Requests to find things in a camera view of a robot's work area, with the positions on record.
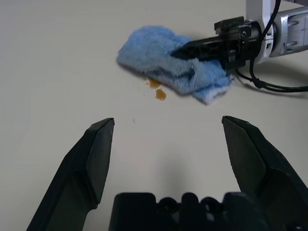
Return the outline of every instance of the black cable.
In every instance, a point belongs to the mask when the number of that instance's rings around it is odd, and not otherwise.
[[[247,76],[243,75],[238,69],[236,69],[235,72],[237,73],[238,76],[253,82],[254,85],[259,89],[264,88],[266,90],[270,90],[270,91],[274,91],[274,92],[286,92],[286,93],[305,92],[305,91],[308,91],[308,86],[304,86],[304,87],[283,87],[283,86],[270,84],[270,83],[261,81],[254,74],[255,59],[258,56],[258,54],[260,53],[263,39],[265,38],[266,34],[270,30],[270,27],[273,25],[273,22],[274,22],[274,20],[277,16],[277,13],[278,13],[278,10],[279,10],[279,7],[280,7],[280,3],[281,3],[281,0],[276,0],[273,13],[272,13],[272,15],[269,19],[268,24],[266,25],[266,27],[263,31],[263,33],[261,34],[261,37],[259,38],[259,45],[256,48],[255,54],[250,60],[249,74],[250,74],[251,77],[247,77]]]

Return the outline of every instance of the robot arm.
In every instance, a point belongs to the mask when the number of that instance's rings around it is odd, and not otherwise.
[[[308,5],[308,0],[288,0]],[[192,41],[172,53],[181,59],[219,59],[223,68],[245,66],[255,56],[260,37],[272,13],[271,0],[246,0],[246,19],[238,17],[215,24],[218,36]],[[255,64],[308,49],[308,6],[278,12],[262,40]]]

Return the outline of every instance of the blue towel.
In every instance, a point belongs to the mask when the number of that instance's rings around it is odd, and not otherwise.
[[[130,35],[117,62],[145,73],[180,95],[191,94],[210,104],[229,89],[233,77],[226,74],[217,60],[200,62],[170,56],[189,41],[189,37],[176,35],[163,26],[144,26]]]

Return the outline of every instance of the white table surface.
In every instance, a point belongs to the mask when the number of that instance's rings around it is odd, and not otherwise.
[[[282,9],[295,7],[287,2]],[[243,87],[210,106],[146,80],[115,58],[130,33],[164,25],[194,39],[214,23],[245,15],[244,0],[1,0],[0,230],[26,230],[59,164],[94,122],[115,118],[103,199],[84,230],[107,230],[114,196],[185,192],[222,199],[238,191],[221,118],[247,120],[308,184],[306,94],[277,96]],[[308,85],[308,52],[257,67],[260,78]]]

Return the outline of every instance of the spill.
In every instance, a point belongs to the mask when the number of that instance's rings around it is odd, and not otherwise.
[[[152,89],[156,89],[160,86],[159,82],[157,82],[157,81],[155,81],[151,78],[149,78],[149,83],[147,83],[147,84],[150,85],[150,88],[152,88]]]
[[[165,100],[166,93],[164,93],[161,89],[156,90],[156,98],[159,100]]]

